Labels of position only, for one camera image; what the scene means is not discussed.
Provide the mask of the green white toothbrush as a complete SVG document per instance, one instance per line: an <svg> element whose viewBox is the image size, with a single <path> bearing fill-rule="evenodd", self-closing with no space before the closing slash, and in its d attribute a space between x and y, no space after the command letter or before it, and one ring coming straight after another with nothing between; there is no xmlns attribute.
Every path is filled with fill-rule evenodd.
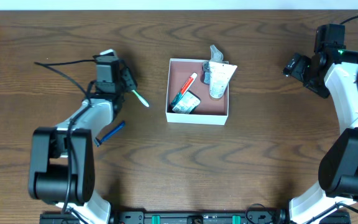
<svg viewBox="0 0 358 224"><path fill-rule="evenodd" d="M133 94L135 94L135 96L139 99L139 101L145 106L145 107L149 107L149 102L141 95L139 94L136 90L132 90Z"/></svg>

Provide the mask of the red green toothpaste tube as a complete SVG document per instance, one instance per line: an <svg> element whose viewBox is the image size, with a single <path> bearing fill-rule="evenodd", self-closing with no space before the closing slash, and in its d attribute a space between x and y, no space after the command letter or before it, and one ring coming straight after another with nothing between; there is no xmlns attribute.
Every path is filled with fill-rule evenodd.
<svg viewBox="0 0 358 224"><path fill-rule="evenodd" d="M197 76L198 74L195 72L189 76L189 78L186 80L184 85L180 88L177 95L174 97L173 101L170 103L172 108L175 107L178 104L178 102L183 98L184 94L190 89L190 87L196 80Z"/></svg>

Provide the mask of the white cardboard box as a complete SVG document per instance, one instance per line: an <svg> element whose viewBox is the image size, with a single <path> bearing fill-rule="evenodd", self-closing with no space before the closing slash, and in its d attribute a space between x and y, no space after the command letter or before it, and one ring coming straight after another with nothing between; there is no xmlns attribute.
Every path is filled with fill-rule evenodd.
<svg viewBox="0 0 358 224"><path fill-rule="evenodd" d="M209 86L201 81L203 60L171 58L168 69L165 115L169 123L224 125L229 115L229 88L219 100L209 95ZM200 104L190 114L174 113L170 103L192 73L198 76L190 92L200 99Z"/></svg>

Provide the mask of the green soap bar box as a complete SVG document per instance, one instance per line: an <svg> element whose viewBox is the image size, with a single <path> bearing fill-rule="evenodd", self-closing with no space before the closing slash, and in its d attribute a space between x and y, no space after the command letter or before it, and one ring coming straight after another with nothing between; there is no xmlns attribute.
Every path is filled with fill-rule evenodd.
<svg viewBox="0 0 358 224"><path fill-rule="evenodd" d="M186 92L172 108L174 113L190 114L201 103L201 100L192 92Z"/></svg>

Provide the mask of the clear blue soap pump bottle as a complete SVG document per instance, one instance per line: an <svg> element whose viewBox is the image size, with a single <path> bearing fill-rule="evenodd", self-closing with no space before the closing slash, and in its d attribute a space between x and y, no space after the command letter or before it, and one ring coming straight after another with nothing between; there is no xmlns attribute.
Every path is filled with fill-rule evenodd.
<svg viewBox="0 0 358 224"><path fill-rule="evenodd" d="M211 77L209 63L210 62L228 63L228 61L224 61L223 53L219 51L215 45L210 46L210 51L211 51L211 59L203 62L203 77L201 79L201 81L207 85L210 84L210 77Z"/></svg>

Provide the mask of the white lotion tube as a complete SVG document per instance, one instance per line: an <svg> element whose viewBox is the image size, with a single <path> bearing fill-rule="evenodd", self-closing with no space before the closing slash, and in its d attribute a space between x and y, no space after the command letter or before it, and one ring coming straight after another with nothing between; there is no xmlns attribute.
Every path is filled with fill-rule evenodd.
<svg viewBox="0 0 358 224"><path fill-rule="evenodd" d="M210 81L209 95L212 98L220 99L223 97L228 83L237 70L237 65L226 63L209 62Z"/></svg>

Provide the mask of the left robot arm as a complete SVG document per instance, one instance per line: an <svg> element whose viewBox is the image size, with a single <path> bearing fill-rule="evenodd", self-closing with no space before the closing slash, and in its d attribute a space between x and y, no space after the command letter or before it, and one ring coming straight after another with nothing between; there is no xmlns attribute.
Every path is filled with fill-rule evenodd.
<svg viewBox="0 0 358 224"><path fill-rule="evenodd" d="M96 79L81 106L54 127L32 135L28 191L31 198L60 208L45 212L40 223L113 223L111 204L94 189L93 144L115 119L124 94L137 88L130 69L115 51L93 56Z"/></svg>

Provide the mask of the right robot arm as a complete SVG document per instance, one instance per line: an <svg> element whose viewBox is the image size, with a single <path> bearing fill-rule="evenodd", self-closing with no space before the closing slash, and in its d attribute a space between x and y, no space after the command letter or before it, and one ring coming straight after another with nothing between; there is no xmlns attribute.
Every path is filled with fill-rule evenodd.
<svg viewBox="0 0 358 224"><path fill-rule="evenodd" d="M322 158L318 181L290 200L289 223L342 223L340 208L358 203L358 52L347 50L343 24L316 31L314 55L295 54L283 74L334 102L340 136Z"/></svg>

